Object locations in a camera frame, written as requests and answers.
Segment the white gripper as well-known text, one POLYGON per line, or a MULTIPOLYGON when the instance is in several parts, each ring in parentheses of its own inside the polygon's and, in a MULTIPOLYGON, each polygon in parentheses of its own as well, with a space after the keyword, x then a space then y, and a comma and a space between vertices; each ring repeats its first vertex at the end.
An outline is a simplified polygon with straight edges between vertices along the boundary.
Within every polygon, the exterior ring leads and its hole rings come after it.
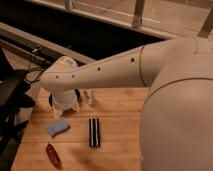
POLYGON ((55 108, 52 108, 52 114, 55 118, 62 116, 63 111, 74 110, 80 111, 80 105, 75 94, 75 89, 52 93, 52 104, 55 108))

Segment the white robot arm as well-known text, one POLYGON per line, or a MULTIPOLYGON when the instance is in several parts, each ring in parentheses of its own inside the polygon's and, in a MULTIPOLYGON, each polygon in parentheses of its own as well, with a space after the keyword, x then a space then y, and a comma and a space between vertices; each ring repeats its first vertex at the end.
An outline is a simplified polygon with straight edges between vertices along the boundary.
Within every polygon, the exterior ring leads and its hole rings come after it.
POLYGON ((213 171, 213 41, 176 38, 78 68, 61 57, 41 83, 51 93, 147 87, 140 118, 142 171, 213 171))

